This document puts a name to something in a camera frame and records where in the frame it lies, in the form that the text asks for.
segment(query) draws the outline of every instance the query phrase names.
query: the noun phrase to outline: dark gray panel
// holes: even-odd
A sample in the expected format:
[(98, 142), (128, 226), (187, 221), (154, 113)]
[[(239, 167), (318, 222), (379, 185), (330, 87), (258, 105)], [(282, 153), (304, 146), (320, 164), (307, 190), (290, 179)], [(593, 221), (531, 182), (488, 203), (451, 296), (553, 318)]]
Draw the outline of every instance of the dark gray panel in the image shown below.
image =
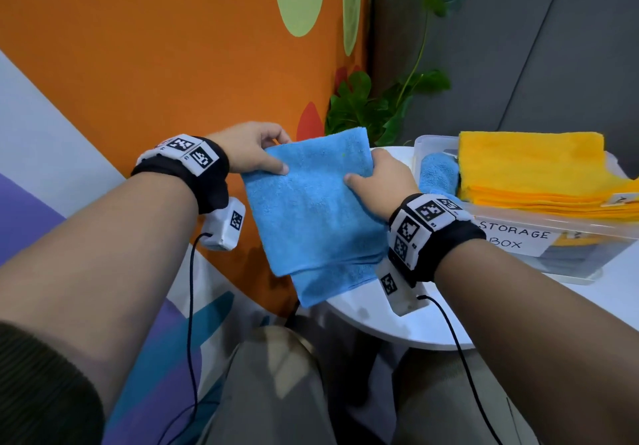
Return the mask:
[(598, 131), (639, 174), (639, 0), (555, 0), (501, 130)]
[[(460, 130), (495, 130), (551, 0), (467, 0), (459, 13), (429, 24), (421, 70), (441, 68), (451, 91), (416, 97), (399, 139)], [(424, 28), (419, 0), (375, 0), (374, 93), (408, 74)]]

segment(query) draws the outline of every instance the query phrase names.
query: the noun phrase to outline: round table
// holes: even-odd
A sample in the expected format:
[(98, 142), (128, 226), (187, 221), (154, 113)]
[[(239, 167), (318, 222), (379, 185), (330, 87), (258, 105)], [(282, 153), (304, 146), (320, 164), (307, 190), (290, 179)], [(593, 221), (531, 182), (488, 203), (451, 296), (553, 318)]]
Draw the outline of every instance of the round table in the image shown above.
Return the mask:
[[(412, 167), (412, 147), (387, 147), (396, 159)], [(564, 284), (578, 294), (617, 316), (639, 330), (639, 285), (636, 283), (636, 262), (639, 242), (603, 267), (603, 276), (590, 285)], [(474, 347), (466, 330), (448, 306), (433, 282), (426, 284), (432, 296), (448, 314), (463, 348)], [(397, 316), (388, 305), (379, 280), (366, 283), (328, 301), (331, 309), (344, 320), (370, 335), (386, 341), (436, 351), (452, 351), (455, 342), (442, 313), (430, 303), (427, 307)]]

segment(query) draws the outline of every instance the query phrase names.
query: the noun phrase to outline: orange wall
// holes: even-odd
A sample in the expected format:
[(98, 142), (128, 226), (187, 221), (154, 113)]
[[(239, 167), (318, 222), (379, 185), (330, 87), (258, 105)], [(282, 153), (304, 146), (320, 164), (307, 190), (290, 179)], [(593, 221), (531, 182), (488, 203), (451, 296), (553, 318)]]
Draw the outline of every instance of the orange wall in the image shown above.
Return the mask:
[[(277, 0), (0, 0), (0, 50), (124, 175), (177, 133), (246, 120), (295, 137), (309, 102), (324, 119), (335, 70), (362, 65), (342, 44), (342, 0), (323, 0), (308, 35), (284, 27)], [(239, 176), (232, 195), (246, 203)], [(244, 293), (285, 315), (288, 279), (271, 275), (252, 218), (231, 253), (207, 258)]]

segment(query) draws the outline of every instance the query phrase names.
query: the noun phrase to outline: person's left hand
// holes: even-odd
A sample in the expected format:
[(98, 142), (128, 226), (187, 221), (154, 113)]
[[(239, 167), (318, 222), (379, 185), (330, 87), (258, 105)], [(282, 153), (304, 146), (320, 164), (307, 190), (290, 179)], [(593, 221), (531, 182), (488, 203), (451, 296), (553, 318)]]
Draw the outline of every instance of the person's left hand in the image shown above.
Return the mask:
[(273, 122), (245, 122), (220, 132), (209, 134), (207, 139), (218, 144), (226, 153), (232, 173), (247, 173), (261, 169), (274, 174), (287, 174), (288, 166), (269, 155), (264, 148), (279, 142), (286, 144), (291, 138), (282, 126)]

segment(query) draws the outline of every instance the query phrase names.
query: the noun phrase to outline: clear plastic bin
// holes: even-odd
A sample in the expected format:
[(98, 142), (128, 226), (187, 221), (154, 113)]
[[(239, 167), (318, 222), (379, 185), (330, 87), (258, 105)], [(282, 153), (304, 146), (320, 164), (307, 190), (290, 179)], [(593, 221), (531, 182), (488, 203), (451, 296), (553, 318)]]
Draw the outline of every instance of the clear plastic bin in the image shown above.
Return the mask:
[[(422, 159), (434, 152), (457, 156), (459, 138), (420, 136), (415, 140), (413, 174), (419, 182)], [(617, 159), (606, 153), (608, 170), (626, 177)], [(639, 239), (639, 224), (611, 223), (544, 215), (464, 203), (489, 241), (531, 267), (564, 283), (589, 284), (603, 266)]]

